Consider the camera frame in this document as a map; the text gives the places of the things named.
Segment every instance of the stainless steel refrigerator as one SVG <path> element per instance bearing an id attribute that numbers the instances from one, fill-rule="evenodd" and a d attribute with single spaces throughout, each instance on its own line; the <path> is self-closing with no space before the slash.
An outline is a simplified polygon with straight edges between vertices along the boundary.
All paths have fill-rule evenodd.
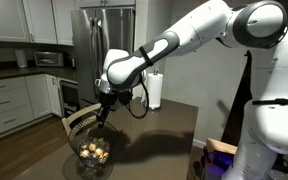
<path id="1" fill-rule="evenodd" d="M 133 51 L 134 15 L 134 7 L 89 8 L 71 12 L 81 108 L 98 102 L 95 79 L 102 75 L 107 51 Z"/>

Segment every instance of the dark countertop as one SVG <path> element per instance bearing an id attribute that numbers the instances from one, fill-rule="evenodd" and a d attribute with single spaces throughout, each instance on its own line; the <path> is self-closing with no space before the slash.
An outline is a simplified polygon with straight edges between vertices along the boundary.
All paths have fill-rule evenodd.
<path id="1" fill-rule="evenodd" d="M 140 120 L 125 107 L 109 116 L 107 121 L 120 132 L 118 142 L 126 137 L 128 143 L 113 155 L 113 169 L 104 175 L 107 179 L 186 179 L 198 108 L 164 99 L 161 105 Z M 132 101 L 131 109 L 137 115 L 144 112 L 139 98 Z M 15 179 L 81 179 L 76 160 L 67 143 Z"/>
<path id="2" fill-rule="evenodd" d="M 0 79 L 36 74 L 49 74 L 56 77 L 77 81 L 76 70 L 72 69 L 71 67 L 27 67 L 0 70 Z"/>

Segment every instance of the microwave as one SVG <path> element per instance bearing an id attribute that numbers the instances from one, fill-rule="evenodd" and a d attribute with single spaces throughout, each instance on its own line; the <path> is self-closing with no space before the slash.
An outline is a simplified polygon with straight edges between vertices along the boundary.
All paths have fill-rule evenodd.
<path id="1" fill-rule="evenodd" d="M 35 52 L 36 66 L 63 67 L 63 54 L 57 52 Z"/>

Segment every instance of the cable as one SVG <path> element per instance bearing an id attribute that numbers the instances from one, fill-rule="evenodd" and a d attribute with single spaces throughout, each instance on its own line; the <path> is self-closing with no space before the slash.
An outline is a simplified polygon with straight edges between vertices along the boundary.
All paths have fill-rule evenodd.
<path id="1" fill-rule="evenodd" d="M 147 91 L 147 89 L 146 89 L 146 87 L 145 87 L 145 85 L 144 85 L 144 81 L 143 81 L 142 75 L 140 75 L 140 83 L 141 83 L 141 85 L 142 85 L 142 87 L 143 87 L 143 89 L 144 89 L 144 91 L 145 91 L 145 95 L 146 95 L 146 108 L 145 108 L 145 113 L 144 113 L 143 115 L 136 116 L 136 115 L 132 112 L 130 104 L 129 104 L 128 106 L 126 106 L 127 110 L 128 110 L 128 111 L 132 114 L 132 116 L 135 117 L 136 119 L 143 119 L 143 118 L 146 116 L 146 114 L 147 114 L 147 112 L 148 112 L 148 105 L 149 105 L 148 91 Z"/>

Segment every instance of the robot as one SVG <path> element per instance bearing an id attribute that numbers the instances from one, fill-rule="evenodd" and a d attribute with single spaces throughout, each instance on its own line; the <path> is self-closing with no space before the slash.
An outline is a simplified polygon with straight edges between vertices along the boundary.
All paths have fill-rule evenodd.
<path id="1" fill-rule="evenodd" d="M 276 1 L 231 9 L 222 0 L 210 0 L 135 52 L 108 51 L 99 85 L 98 121 L 105 122 L 110 106 L 142 81 L 147 67 L 212 39 L 229 48 L 248 47 L 252 55 L 253 99 L 244 107 L 238 150 L 222 179 L 268 179 L 277 153 L 288 154 L 288 22 Z"/>

